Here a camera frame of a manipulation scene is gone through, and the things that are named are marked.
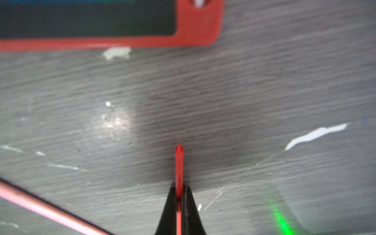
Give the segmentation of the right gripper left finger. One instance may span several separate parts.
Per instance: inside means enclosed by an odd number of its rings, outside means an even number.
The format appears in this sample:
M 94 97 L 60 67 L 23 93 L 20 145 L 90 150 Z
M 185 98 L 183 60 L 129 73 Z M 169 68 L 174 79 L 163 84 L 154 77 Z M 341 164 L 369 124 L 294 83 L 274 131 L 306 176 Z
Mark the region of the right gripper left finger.
M 168 192 L 164 209 L 157 226 L 155 235 L 176 235 L 177 197 L 175 187 Z

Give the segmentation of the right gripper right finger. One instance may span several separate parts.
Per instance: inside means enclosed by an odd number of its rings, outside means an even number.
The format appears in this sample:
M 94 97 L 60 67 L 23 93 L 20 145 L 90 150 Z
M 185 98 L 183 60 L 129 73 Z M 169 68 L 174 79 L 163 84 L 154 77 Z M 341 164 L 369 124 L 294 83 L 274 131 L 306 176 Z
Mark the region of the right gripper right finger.
M 189 186 L 183 186 L 181 203 L 181 234 L 206 235 Z

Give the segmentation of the red stylus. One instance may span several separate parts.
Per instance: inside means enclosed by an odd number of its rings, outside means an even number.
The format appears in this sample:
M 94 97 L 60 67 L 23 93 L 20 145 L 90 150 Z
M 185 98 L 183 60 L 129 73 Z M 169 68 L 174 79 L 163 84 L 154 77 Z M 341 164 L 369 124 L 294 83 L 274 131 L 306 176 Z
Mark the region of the red stylus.
M 177 200 L 176 209 L 176 235 L 182 235 L 182 195 L 184 174 L 184 149 L 180 144 L 175 149 L 175 194 Z

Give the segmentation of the pink stylus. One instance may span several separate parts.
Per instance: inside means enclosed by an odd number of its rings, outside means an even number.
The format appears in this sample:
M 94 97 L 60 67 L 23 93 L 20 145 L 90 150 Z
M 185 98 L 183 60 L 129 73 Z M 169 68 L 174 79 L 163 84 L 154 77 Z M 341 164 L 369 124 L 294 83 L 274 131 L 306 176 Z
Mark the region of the pink stylus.
M 109 232 L 54 206 L 8 182 L 1 180 L 1 198 L 28 209 L 84 235 L 108 235 Z

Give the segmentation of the red tablet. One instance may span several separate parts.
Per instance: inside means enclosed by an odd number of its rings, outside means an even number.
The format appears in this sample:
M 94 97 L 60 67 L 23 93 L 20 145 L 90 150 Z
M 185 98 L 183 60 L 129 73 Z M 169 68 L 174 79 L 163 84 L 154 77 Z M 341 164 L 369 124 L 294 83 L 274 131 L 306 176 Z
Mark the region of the red tablet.
M 201 46 L 224 1 L 1 1 L 1 50 Z

